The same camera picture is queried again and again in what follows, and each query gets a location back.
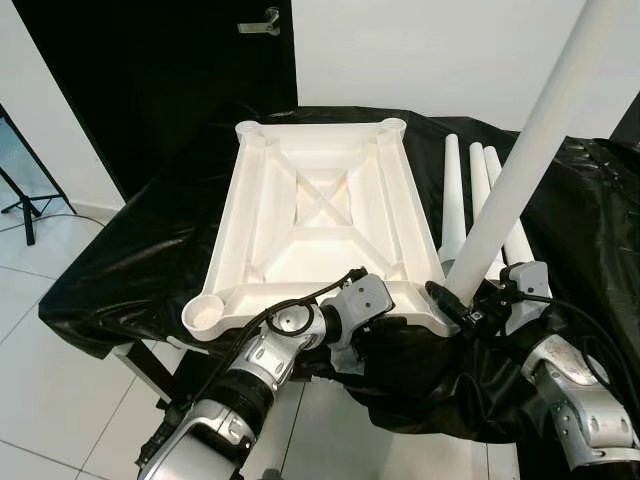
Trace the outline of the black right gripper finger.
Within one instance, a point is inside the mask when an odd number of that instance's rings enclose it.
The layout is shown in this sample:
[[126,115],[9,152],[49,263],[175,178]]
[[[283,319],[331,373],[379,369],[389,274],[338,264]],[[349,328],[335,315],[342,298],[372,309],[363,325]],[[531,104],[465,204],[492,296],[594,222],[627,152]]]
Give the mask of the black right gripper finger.
[[426,282],[425,291],[435,302],[436,308],[447,317],[451,323],[458,326],[470,326],[470,307],[465,305],[456,294],[445,288],[443,284]]

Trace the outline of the black plastic cover sheet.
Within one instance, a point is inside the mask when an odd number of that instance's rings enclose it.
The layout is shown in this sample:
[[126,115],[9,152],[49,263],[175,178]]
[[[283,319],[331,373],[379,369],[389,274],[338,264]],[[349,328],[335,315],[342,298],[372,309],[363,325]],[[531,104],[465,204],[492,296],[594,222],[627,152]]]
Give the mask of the black plastic cover sheet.
[[[297,108],[261,123],[365,123],[402,119],[408,163],[431,228],[442,221],[444,141],[457,134],[507,155],[517,134],[468,116],[376,108]],[[239,147],[243,108],[227,108],[180,143],[150,183],[55,280],[38,317],[96,358],[132,340],[188,340],[180,310],[204,287]],[[639,367],[640,214],[634,146],[567,138],[540,180],[522,224],[547,262],[557,300],[611,330],[623,360]],[[538,438],[545,412],[520,366],[463,335],[416,326],[381,332],[362,376],[340,376],[372,425],[399,434],[445,434],[485,443]]]

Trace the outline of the black door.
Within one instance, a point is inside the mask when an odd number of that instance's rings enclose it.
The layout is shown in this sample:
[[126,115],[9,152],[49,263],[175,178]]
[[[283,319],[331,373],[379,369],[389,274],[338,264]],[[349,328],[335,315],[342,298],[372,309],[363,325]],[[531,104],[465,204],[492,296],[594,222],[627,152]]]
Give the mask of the black door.
[[[297,108],[294,0],[12,0],[124,198],[201,129]],[[279,36],[241,35],[278,6]]]

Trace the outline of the black tripod stand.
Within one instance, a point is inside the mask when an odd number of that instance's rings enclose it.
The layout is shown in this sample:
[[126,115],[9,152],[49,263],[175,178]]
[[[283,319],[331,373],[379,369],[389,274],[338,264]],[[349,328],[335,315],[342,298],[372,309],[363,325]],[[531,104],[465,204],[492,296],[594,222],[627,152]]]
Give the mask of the black tripod stand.
[[[24,189],[15,180],[14,175],[5,169],[4,159],[5,157],[12,157],[17,155],[19,150],[23,152],[29,164],[32,164],[44,178],[47,183],[47,187],[52,189],[51,193],[46,195],[32,195]],[[37,221],[52,219],[52,218],[81,218],[84,216],[79,214],[76,206],[70,202],[67,192],[60,187],[58,180],[52,177],[52,173],[49,168],[42,161],[41,157],[36,154],[35,147],[31,145],[17,128],[17,124],[12,119],[12,114],[0,104],[0,183],[8,187],[13,192],[15,200],[13,204],[0,207],[0,215],[9,214],[9,212],[18,211],[20,214],[20,223],[14,225],[14,227],[6,228],[6,230],[12,230],[15,228],[22,228],[24,236],[26,236],[27,246],[35,246],[37,243],[35,224]],[[54,214],[46,214],[47,207],[54,204],[55,201],[61,201],[64,205],[67,205],[69,212],[54,212]],[[0,233],[4,233],[5,229],[0,229]]]

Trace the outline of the black wall pillar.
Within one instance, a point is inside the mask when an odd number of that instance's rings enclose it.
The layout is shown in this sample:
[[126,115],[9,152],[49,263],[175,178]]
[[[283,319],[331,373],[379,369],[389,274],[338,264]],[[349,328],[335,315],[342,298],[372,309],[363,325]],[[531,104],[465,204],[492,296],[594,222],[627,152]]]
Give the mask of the black wall pillar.
[[609,141],[637,150],[640,142],[639,100],[639,95],[636,95],[628,108],[623,111],[620,122],[609,136]]

